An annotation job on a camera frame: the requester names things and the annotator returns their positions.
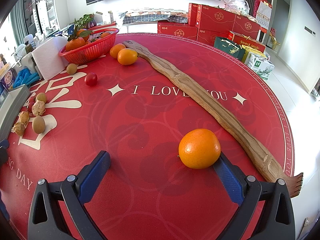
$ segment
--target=cherry tomato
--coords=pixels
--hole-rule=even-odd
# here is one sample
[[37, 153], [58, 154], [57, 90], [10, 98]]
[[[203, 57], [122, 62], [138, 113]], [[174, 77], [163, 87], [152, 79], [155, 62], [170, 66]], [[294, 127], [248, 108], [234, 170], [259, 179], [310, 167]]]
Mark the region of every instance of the cherry tomato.
[[30, 102], [35, 102], [36, 101], [36, 98], [35, 97], [30, 97], [29, 99], [28, 99], [28, 103], [30, 103]]
[[88, 73], [84, 78], [84, 82], [87, 86], [95, 86], [97, 81], [98, 77], [96, 73]]
[[35, 102], [29, 102], [29, 103], [28, 103], [27, 109], [28, 109], [29, 114], [32, 114], [32, 106], [33, 106], [34, 104], [35, 104]]

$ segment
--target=blue gripper pad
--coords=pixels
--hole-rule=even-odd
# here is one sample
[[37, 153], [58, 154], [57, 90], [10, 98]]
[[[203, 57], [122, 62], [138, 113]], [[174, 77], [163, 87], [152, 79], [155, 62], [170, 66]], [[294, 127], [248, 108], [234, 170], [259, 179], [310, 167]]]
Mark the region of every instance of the blue gripper pad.
[[4, 149], [8, 149], [9, 145], [9, 141], [7, 139], [4, 139], [0, 142], [0, 147], [3, 147]]
[[242, 186], [236, 176], [221, 157], [213, 164], [213, 168], [219, 176], [231, 201], [240, 206], [244, 200], [244, 194]]
[[87, 167], [87, 169], [91, 170], [79, 186], [78, 199], [82, 205], [91, 201], [94, 193], [100, 185], [100, 182], [110, 167], [111, 160], [109, 153], [101, 151], [99, 155], [100, 157], [98, 156], [98, 160], [95, 158]]

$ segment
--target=round table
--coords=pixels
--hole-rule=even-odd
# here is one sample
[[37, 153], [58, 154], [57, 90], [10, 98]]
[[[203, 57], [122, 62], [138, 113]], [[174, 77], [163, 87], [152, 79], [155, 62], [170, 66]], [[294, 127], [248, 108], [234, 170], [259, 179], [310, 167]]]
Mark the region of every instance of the round table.
[[[288, 119], [252, 70], [224, 52], [179, 37], [121, 34], [116, 43], [125, 40], [135, 40], [190, 75], [293, 175]], [[98, 76], [95, 87], [84, 83], [89, 72]], [[12, 226], [24, 238], [37, 181], [77, 174], [100, 150], [110, 153], [111, 167], [85, 206], [108, 239], [216, 239], [225, 228], [238, 206], [214, 169], [192, 170], [177, 157], [181, 138], [193, 129], [212, 130], [231, 163], [263, 180], [237, 141], [142, 58], [122, 66], [106, 55], [78, 66], [73, 76], [63, 71], [30, 90], [32, 95], [47, 94], [46, 130], [36, 135], [31, 119], [22, 137], [11, 133], [10, 159], [0, 171], [2, 199]], [[260, 203], [245, 239], [261, 208]]]

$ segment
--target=plastic bag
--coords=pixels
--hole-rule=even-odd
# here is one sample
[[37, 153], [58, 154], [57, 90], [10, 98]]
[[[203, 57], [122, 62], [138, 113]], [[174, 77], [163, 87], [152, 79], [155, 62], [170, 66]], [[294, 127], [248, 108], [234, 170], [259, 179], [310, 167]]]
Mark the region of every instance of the plastic bag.
[[226, 11], [247, 16], [250, 11], [250, 7], [248, 5], [247, 1], [241, 1], [241, 0], [229, 0], [229, 2], [225, 2], [226, 5]]

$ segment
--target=doorway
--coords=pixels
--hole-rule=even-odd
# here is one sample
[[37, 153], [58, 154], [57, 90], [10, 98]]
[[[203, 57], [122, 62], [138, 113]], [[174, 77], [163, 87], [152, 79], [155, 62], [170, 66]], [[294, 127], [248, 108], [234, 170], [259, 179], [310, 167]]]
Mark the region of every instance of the doorway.
[[[276, 30], [275, 38], [277, 42], [281, 45], [284, 41], [285, 34], [287, 32], [291, 0], [276, 0], [275, 2], [275, 14], [271, 27]], [[278, 52], [279, 47], [280, 46], [276, 46], [274, 50]]]

